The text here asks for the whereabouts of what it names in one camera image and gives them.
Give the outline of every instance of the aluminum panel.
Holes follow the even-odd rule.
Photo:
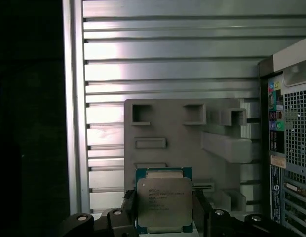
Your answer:
[[[306,27],[299,29],[263,28],[255,31],[248,29],[181,29],[181,30],[128,30],[128,31],[92,31],[84,32],[84,38],[91,39],[127,39],[127,38],[176,38],[176,37],[270,37],[270,36],[304,36]]]
[[[306,0],[84,1],[84,17],[306,15]]]
[[[124,192],[90,193],[90,209],[121,208]]]
[[[267,57],[298,39],[183,39],[98,42],[84,45],[85,60]]]
[[[240,98],[248,118],[257,119],[259,87],[251,79],[257,76],[257,62],[306,36],[306,0],[63,2],[71,198],[82,189],[83,199],[76,197],[76,202],[86,212],[86,162],[92,172],[123,169],[121,108],[126,99]],[[252,126],[242,134],[257,139]],[[253,157],[259,159],[259,143],[252,145]],[[70,163],[74,157],[80,164]],[[84,166],[82,177],[77,177],[79,165]],[[249,178],[243,174],[244,182]],[[120,189],[118,180],[112,176],[106,182],[90,194],[93,211],[122,203],[123,192],[112,192]],[[248,200],[257,196],[250,187],[242,185]]]
[[[123,144],[123,126],[100,126],[87,130],[88,145]]]
[[[226,98],[257,98],[259,92],[240,88],[238,90],[211,91],[181,91],[168,93],[134,93],[134,94],[106,94],[106,95],[87,95],[87,103],[103,102],[122,102],[127,99],[226,99]]]
[[[92,171],[89,172],[89,187],[93,188],[121,188],[124,186],[124,171]]]
[[[86,81],[256,77],[258,59],[103,63],[85,65]]]
[[[86,108],[86,122],[87,124],[123,123],[123,104],[88,107]]]
[[[124,155],[123,146],[114,148],[92,146],[90,149],[89,158],[121,158]]]
[[[129,31],[129,30],[135,30],[138,28],[139,31],[142,30],[158,30],[167,28],[170,30],[178,30],[178,28],[181,28],[183,30],[186,29],[192,29],[192,28],[198,28],[200,30],[208,29],[247,29],[249,32],[253,32],[255,34],[256,30],[260,30],[261,28],[264,28],[268,31],[268,29],[278,30],[278,29],[286,29],[286,28],[300,28],[304,29],[306,28],[306,17],[302,18],[209,18],[209,19],[182,19],[177,18],[176,20],[170,20],[170,19],[152,19],[152,20],[143,20],[141,18],[139,19],[128,19],[128,20],[106,20],[102,21],[102,19],[99,19],[98,21],[95,21],[95,19],[92,19],[91,21],[88,21],[87,18],[86,21],[83,24],[84,31],[85,32],[95,32],[95,31],[110,31],[110,30],[119,30],[119,31]]]
[[[124,167],[123,158],[102,158],[102,159],[89,159],[88,166],[93,170],[98,167],[103,169],[118,170]]]
[[[117,94],[117,93],[139,93],[149,91],[154,92],[181,92],[181,91],[222,91],[222,90],[257,90],[258,83],[256,79],[205,79],[205,80],[187,80],[187,81],[141,81],[136,83],[111,83],[111,84],[93,84],[86,87],[86,94]],[[116,118],[119,112],[113,108],[107,108],[106,117]]]

